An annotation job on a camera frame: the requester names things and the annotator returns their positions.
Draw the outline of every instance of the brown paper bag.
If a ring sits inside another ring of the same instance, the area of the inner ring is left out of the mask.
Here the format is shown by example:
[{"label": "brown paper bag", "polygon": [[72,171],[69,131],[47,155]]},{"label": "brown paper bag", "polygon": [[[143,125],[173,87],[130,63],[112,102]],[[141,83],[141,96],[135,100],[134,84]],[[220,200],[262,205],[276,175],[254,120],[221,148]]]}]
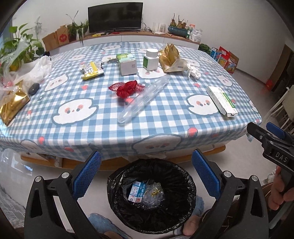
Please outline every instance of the brown paper bag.
[{"label": "brown paper bag", "polygon": [[17,83],[16,92],[10,91],[0,101],[0,105],[2,105],[0,107],[0,117],[6,126],[9,125],[16,114],[30,101],[30,97],[25,93],[26,90],[23,89],[22,83],[22,80]]},{"label": "brown paper bag", "polygon": [[46,51],[49,52],[59,47],[57,32],[53,32],[42,39],[45,44]]},{"label": "brown paper bag", "polygon": [[180,54],[173,44],[168,43],[164,50],[159,51],[159,62],[164,73],[188,70],[187,62],[180,58]]},{"label": "brown paper bag", "polygon": [[61,26],[59,29],[57,29],[56,32],[58,37],[58,43],[60,46],[69,43],[69,33],[66,25]]}]

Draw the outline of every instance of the blue checkered tablecloth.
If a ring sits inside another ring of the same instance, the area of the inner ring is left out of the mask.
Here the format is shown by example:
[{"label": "blue checkered tablecloth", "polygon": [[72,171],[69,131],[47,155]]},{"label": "blue checkered tablecloth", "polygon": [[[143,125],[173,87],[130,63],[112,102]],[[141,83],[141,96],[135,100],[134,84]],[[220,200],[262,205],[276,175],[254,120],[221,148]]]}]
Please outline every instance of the blue checkered tablecloth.
[{"label": "blue checkered tablecloth", "polygon": [[[53,56],[53,71],[40,90],[9,126],[0,123],[1,148],[79,161],[98,150],[107,160],[235,140],[246,133],[249,122],[261,123],[247,94],[217,62],[204,52],[178,46],[180,56],[199,67],[201,78],[188,79],[187,72],[169,73],[170,82],[150,104],[130,123],[119,124],[117,115],[131,100],[118,98],[108,87],[133,80],[148,86],[163,76],[160,67],[147,72],[143,56],[144,49],[164,47],[143,42],[105,43]],[[125,52],[137,59],[137,74],[123,77],[118,64],[111,63],[104,66],[104,75],[81,79],[82,62]],[[238,116],[226,118],[216,111],[207,86],[222,87]]]}]

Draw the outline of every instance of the blue gripper pad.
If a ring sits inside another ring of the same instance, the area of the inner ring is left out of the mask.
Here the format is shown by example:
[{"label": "blue gripper pad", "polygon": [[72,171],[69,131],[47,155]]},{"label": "blue gripper pad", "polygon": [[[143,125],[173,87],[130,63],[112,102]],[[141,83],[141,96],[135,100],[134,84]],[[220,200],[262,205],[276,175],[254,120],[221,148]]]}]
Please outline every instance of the blue gripper pad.
[{"label": "blue gripper pad", "polygon": [[83,197],[90,186],[94,176],[99,170],[101,165],[101,155],[99,152],[95,152],[92,158],[87,162],[80,174],[76,177],[73,182],[73,193],[72,196],[75,200]]},{"label": "blue gripper pad", "polygon": [[204,184],[208,194],[218,200],[221,195],[221,182],[208,163],[209,161],[206,160],[199,151],[195,150],[193,152],[192,164],[194,168],[201,178],[201,181]]},{"label": "blue gripper pad", "polygon": [[266,129],[277,136],[279,139],[283,140],[285,138],[285,132],[271,122],[266,124]]}]

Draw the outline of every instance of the blue flower pot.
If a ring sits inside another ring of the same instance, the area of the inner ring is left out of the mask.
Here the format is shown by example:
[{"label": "blue flower pot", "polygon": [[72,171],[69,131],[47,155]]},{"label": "blue flower pot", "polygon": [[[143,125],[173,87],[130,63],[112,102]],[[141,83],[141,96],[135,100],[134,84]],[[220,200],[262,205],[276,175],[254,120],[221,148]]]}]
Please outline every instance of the blue flower pot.
[{"label": "blue flower pot", "polygon": [[173,35],[185,37],[188,34],[187,29],[182,29],[182,28],[178,28],[178,27],[174,27],[174,26],[169,26],[167,29]]}]

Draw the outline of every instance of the gold foil bag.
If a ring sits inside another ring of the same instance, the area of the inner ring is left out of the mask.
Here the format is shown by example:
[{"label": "gold foil bag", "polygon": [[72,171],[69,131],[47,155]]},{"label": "gold foil bag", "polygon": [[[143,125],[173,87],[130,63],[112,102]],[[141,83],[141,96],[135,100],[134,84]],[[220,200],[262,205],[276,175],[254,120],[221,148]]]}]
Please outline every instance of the gold foil bag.
[{"label": "gold foil bag", "polygon": [[180,58],[180,54],[173,44],[168,43],[164,50],[159,51],[159,62],[164,73],[188,70],[187,62]]},{"label": "gold foil bag", "polygon": [[3,123],[8,126],[16,114],[30,101],[21,80],[16,84],[15,91],[9,91],[6,96],[0,100],[0,116]]}]

